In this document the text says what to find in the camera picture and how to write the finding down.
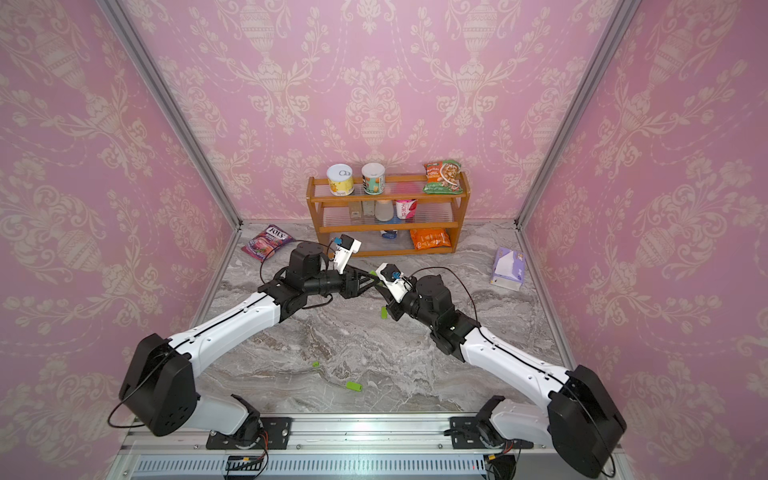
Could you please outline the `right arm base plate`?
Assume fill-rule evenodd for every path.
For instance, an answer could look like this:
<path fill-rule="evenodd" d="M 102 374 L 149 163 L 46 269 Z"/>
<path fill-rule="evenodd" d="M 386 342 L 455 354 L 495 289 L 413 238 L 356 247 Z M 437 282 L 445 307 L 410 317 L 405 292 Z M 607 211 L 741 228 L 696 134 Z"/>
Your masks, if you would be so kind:
<path fill-rule="evenodd" d="M 492 450 L 509 453 L 512 450 L 528 450 L 534 447 L 530 441 L 503 439 L 486 420 L 476 417 L 457 416 L 449 418 L 449 427 L 443 435 L 450 438 L 455 450 Z"/>

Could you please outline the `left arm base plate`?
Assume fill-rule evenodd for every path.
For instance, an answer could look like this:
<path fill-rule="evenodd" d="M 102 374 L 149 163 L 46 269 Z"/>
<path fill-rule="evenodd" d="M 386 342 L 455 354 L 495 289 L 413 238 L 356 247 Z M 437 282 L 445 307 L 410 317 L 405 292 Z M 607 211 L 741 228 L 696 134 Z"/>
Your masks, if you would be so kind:
<path fill-rule="evenodd" d="M 205 448 L 207 450 L 283 451 L 288 448 L 292 426 L 291 417 L 261 417 L 258 421 L 249 421 L 233 435 L 210 433 Z"/>

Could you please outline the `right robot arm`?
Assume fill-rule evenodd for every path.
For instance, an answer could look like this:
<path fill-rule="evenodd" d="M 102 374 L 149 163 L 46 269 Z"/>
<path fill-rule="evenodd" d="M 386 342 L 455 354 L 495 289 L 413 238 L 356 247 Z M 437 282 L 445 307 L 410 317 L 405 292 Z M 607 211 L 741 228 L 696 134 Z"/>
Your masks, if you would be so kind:
<path fill-rule="evenodd" d="M 432 296 L 413 290 L 398 296 L 385 286 L 376 290 L 393 319 L 407 315 L 422 323 L 440 351 L 501 379 L 541 410 L 524 413 L 510 400 L 488 401 L 480 417 L 492 435 L 549 446 L 587 478 L 610 475 L 604 468 L 615 465 L 613 452 L 627 422 L 593 370 L 584 365 L 568 370 L 502 341 L 456 309 L 446 288 Z"/>

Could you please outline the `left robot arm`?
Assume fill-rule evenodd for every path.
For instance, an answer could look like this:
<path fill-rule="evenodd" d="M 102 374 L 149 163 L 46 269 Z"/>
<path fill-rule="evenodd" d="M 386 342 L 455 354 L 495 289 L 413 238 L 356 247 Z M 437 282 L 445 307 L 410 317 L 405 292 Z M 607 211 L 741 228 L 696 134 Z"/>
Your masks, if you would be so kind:
<path fill-rule="evenodd" d="M 236 394 L 200 394 L 197 378 L 245 340 L 308 308 L 310 297 L 356 298 L 380 283 L 356 267 L 307 278 L 281 271 L 246 300 L 201 325 L 168 338 L 143 338 L 120 388 L 119 403 L 157 437 L 192 428 L 222 436 L 232 447 L 253 448 L 266 435 L 260 412 Z"/>

